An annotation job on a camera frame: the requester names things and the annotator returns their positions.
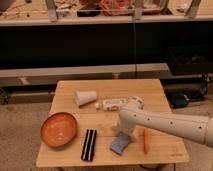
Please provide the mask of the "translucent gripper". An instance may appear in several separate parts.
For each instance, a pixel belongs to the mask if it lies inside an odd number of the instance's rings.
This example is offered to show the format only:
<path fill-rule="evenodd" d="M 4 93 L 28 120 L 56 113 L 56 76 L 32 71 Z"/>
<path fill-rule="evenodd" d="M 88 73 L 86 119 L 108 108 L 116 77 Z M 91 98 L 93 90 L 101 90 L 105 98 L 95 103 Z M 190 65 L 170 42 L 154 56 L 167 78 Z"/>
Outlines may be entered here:
<path fill-rule="evenodd" d="M 127 129 L 122 129 L 120 126 L 113 126 L 113 131 L 115 132 L 115 135 L 118 136 L 120 133 L 124 133 L 126 135 L 128 135 L 130 137 L 130 141 L 131 142 L 135 142 L 136 141 L 136 138 L 135 136 L 133 135 L 133 131 L 129 131 Z"/>

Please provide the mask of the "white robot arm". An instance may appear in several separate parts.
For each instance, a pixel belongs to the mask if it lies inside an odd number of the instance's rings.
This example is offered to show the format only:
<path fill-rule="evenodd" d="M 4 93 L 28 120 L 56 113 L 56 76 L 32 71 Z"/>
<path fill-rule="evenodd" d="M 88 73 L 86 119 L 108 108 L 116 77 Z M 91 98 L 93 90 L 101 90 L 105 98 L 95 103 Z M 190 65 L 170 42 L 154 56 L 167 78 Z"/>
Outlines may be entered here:
<path fill-rule="evenodd" d="M 131 96 L 118 112 L 118 131 L 131 136 L 140 125 L 213 148 L 213 117 L 151 112 L 143 107 L 140 97 Z"/>

